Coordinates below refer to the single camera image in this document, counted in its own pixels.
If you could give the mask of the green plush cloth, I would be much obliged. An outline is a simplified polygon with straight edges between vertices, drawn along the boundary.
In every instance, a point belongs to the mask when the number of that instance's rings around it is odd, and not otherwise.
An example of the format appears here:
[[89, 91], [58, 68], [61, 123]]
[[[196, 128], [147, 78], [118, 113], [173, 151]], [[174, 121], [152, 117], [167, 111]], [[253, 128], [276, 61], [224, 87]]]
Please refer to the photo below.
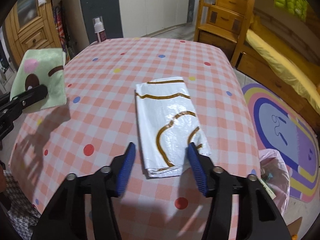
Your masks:
[[25, 108], [24, 113], [62, 106], [67, 103], [63, 68], [66, 54], [62, 48], [29, 49], [22, 59], [10, 91], [10, 98], [39, 85], [45, 85], [45, 99]]

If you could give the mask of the white plastic bag brown lines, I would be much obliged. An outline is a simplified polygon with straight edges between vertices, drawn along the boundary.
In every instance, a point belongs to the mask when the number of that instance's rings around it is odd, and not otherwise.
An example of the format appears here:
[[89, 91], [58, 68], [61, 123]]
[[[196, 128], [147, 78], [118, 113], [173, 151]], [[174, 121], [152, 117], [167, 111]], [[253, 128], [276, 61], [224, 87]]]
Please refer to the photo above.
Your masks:
[[199, 154], [211, 155], [182, 77], [137, 84], [135, 96], [143, 163], [149, 177], [180, 176], [190, 166], [190, 143]]

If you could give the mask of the pink trash bag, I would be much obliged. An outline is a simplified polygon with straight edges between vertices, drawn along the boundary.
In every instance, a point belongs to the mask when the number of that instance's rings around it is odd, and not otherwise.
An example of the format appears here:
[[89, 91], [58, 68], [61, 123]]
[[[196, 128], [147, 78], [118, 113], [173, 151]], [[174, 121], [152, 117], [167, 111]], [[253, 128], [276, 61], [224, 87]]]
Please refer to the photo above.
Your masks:
[[290, 175], [278, 150], [259, 150], [260, 173], [266, 191], [283, 216], [290, 198]]

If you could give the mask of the wooden glass-door cabinet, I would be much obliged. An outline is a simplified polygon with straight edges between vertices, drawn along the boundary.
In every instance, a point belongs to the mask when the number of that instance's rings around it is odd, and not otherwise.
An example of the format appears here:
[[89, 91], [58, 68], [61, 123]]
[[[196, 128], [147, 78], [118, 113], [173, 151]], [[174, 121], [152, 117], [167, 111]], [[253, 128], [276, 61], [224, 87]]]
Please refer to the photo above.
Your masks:
[[17, 0], [3, 27], [7, 50], [16, 67], [29, 49], [62, 47], [52, 0]]

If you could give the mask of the rainbow purple rug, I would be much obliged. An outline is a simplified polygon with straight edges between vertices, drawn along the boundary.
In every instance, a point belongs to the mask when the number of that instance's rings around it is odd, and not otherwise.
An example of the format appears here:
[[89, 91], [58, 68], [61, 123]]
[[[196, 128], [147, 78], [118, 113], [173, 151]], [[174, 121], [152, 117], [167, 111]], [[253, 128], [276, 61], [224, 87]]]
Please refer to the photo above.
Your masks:
[[278, 150], [290, 175], [290, 195], [309, 203], [319, 186], [319, 145], [306, 121], [280, 97], [252, 83], [242, 88], [258, 148]]

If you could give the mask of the white spray bottle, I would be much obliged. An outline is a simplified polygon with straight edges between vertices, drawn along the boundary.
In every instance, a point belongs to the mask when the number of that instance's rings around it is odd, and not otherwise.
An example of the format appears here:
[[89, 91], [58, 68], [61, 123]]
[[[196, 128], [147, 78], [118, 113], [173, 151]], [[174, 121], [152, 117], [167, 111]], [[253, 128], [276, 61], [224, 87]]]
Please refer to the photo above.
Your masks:
[[103, 18], [101, 16], [93, 18], [94, 33], [97, 36], [97, 42], [101, 43], [107, 40], [104, 28]]

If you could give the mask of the yellow bed sheet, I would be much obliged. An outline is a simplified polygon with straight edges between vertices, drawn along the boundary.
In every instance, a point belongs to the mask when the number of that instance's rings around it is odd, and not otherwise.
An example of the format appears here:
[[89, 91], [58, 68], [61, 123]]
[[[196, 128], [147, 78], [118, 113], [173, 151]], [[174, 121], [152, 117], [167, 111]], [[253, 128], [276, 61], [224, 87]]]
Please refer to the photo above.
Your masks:
[[279, 78], [290, 85], [299, 96], [305, 98], [319, 113], [319, 93], [316, 90], [316, 85], [296, 64], [277, 52], [251, 29], [247, 31], [246, 41], [269, 64]]

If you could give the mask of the white and grey wardrobe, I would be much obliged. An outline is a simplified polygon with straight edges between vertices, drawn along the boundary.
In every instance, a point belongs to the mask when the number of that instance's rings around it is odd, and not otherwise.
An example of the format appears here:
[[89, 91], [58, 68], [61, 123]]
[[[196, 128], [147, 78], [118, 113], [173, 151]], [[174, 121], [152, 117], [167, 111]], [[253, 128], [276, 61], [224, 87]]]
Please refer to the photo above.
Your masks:
[[78, 50], [96, 40], [93, 18], [101, 16], [108, 38], [155, 36], [194, 19], [195, 0], [62, 0]]

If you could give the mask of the wooden bunk bed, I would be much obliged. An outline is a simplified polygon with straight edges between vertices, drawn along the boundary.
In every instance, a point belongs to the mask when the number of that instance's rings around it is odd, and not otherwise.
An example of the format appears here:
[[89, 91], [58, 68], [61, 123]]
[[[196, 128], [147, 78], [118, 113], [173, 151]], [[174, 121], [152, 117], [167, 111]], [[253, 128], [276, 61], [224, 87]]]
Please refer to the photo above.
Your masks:
[[[298, 50], [293, 48], [289, 42], [264, 26], [259, 15], [253, 14], [249, 29], [254, 31], [277, 52], [296, 64], [312, 83], [316, 85], [316, 90], [319, 93], [319, 65], [308, 61]], [[279, 96], [310, 125], [316, 134], [319, 133], [319, 113], [313, 109], [305, 98], [299, 96], [290, 85], [279, 78], [269, 64], [246, 40], [244, 41], [242, 52], [235, 66], [237, 70]]]

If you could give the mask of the wooden stair drawers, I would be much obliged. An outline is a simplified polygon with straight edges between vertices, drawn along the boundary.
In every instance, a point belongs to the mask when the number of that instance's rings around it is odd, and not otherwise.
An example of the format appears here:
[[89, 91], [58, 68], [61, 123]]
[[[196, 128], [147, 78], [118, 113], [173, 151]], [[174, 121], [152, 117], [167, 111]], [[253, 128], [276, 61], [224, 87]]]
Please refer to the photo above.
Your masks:
[[194, 41], [220, 48], [234, 67], [241, 54], [255, 0], [199, 0]]

